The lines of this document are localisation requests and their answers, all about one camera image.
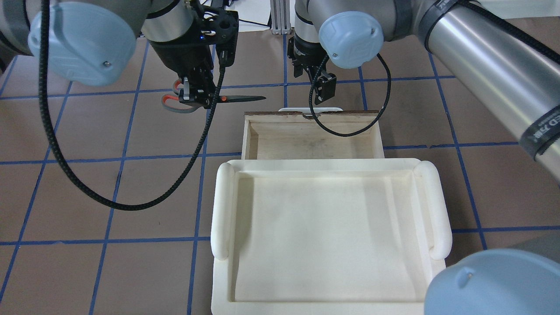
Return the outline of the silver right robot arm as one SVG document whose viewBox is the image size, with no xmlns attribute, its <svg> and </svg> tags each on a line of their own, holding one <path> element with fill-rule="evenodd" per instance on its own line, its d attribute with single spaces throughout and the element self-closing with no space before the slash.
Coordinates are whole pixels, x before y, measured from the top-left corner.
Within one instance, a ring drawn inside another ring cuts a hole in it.
<svg viewBox="0 0 560 315">
<path fill-rule="evenodd" d="M 384 42 L 415 35 L 559 178 L 559 54 L 474 0 L 297 0 L 287 56 L 310 97 L 332 97 L 332 61 L 358 68 Z M 559 235 L 474 253 L 430 283 L 426 315 L 557 315 Z"/>
</svg>

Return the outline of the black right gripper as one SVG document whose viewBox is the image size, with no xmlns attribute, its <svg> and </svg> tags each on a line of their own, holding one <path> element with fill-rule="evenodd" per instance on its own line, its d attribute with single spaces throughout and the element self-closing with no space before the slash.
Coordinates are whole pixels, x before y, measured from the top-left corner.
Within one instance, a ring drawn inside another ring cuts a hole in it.
<svg viewBox="0 0 560 315">
<path fill-rule="evenodd" d="M 315 104 L 330 100 L 335 96 L 337 77 L 326 70 L 328 56 L 319 42 L 308 42 L 299 36 L 292 36 L 287 43 L 287 56 L 293 67 L 293 77 L 306 73 L 313 80 Z"/>
</svg>

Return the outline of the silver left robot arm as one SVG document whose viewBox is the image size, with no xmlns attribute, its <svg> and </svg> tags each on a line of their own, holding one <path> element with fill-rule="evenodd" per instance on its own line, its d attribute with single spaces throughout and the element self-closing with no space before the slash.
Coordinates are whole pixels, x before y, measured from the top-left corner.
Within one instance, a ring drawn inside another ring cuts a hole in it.
<svg viewBox="0 0 560 315">
<path fill-rule="evenodd" d="M 238 12 L 198 0 L 50 0 L 48 66 L 58 75 L 88 86 L 120 78 L 136 49 L 148 40 L 163 64 L 178 78 L 168 99 L 185 104 L 170 110 L 190 113 L 218 102 L 211 46 L 220 65 L 235 60 Z"/>
</svg>

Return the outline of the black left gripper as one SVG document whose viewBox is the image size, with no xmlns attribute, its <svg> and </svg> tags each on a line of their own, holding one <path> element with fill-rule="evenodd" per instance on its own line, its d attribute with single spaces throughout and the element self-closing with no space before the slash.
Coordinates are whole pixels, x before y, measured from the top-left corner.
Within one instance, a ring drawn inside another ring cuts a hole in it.
<svg viewBox="0 0 560 315">
<path fill-rule="evenodd" d="M 239 15 L 224 8 L 165 8 L 149 14 L 149 43 L 163 64 L 178 76 L 178 101 L 210 109 L 216 85 L 211 47 L 218 62 L 234 64 Z"/>
</svg>

